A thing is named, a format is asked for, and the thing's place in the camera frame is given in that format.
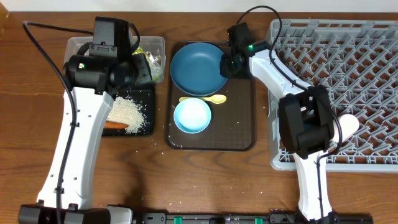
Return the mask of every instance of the black tray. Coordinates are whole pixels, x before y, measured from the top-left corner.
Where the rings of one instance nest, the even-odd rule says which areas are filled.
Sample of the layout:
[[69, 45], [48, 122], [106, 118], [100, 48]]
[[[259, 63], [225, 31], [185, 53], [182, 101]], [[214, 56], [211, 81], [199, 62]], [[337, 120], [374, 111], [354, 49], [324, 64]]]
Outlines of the black tray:
[[[192, 41], [178, 42], [172, 49], [178, 50]], [[227, 42], [208, 42], [229, 53]], [[225, 103], [215, 105], [207, 102], [211, 110], [209, 126], [200, 133], [187, 134], [174, 123], [174, 109], [182, 96], [190, 96], [180, 90], [170, 78], [165, 124], [165, 140], [174, 149], [195, 149], [209, 151], [246, 151], [256, 142], [254, 80], [229, 79], [214, 94], [227, 96]]]
[[124, 129], [104, 129], [102, 136], [148, 136], [154, 132], [155, 128], [155, 91], [153, 86], [142, 86], [135, 87], [135, 90], [123, 90], [119, 91], [117, 96], [127, 98], [131, 96], [133, 100], [140, 103], [142, 106], [147, 105], [143, 108], [146, 110], [141, 110], [144, 115], [144, 120], [147, 124], [140, 128], [137, 133], [127, 134]]

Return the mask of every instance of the brown tray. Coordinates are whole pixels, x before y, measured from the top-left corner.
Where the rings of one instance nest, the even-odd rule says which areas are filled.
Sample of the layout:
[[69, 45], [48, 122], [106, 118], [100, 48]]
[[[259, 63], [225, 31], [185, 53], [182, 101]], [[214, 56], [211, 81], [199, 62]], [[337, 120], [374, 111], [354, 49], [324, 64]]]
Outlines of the brown tray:
[[[178, 42], [172, 49], [172, 57], [192, 41]], [[208, 42], [229, 54], [227, 42]], [[255, 85], [253, 80], [229, 79], [214, 94], [226, 95], [225, 103], [207, 102], [211, 110], [209, 126], [200, 133], [187, 134], [175, 125], [173, 115], [182, 96], [190, 96], [180, 90], [170, 78], [165, 124], [165, 140], [174, 149], [209, 151], [246, 151], [256, 142]]]

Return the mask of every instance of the yellow spoon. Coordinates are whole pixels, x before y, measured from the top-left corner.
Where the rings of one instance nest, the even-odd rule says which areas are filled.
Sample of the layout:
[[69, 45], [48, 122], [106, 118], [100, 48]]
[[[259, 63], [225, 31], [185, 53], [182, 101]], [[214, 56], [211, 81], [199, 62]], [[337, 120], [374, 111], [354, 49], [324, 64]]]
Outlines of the yellow spoon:
[[190, 96], [180, 97], [180, 102], [183, 101], [183, 100], [189, 99], [189, 98], [198, 98], [198, 99], [201, 99], [201, 100], [204, 100], [204, 101], [210, 101], [210, 102], [215, 103], [215, 104], [224, 103], [226, 101], [226, 96], [216, 94], [216, 95], [213, 95], [211, 97], [190, 97]]

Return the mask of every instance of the dish rack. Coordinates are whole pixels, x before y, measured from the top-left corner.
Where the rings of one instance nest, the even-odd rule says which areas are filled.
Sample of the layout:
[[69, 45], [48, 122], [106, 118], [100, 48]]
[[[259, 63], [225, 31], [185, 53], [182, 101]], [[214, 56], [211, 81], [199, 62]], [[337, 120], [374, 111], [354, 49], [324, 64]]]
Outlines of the dish rack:
[[[279, 21], [272, 21], [266, 40], [278, 29]], [[359, 119], [359, 129], [327, 158], [328, 171], [398, 172], [397, 21], [284, 19], [274, 50], [298, 77], [328, 89], [337, 115]], [[278, 101], [268, 94], [271, 166], [295, 170], [280, 141]]]

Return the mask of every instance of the blue plate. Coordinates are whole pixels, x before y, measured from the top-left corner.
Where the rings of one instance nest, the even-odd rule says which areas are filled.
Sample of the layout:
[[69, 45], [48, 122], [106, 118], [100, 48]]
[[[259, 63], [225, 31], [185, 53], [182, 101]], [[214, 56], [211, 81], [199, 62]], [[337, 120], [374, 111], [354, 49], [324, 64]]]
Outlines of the blue plate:
[[212, 44], [186, 45], [174, 55], [170, 65], [173, 82], [182, 91], [193, 96], [215, 93], [227, 81], [227, 78], [220, 75], [223, 54], [223, 51]]
[[203, 131], [210, 124], [210, 120], [210, 107], [197, 98], [183, 100], [174, 110], [175, 125], [188, 134]]

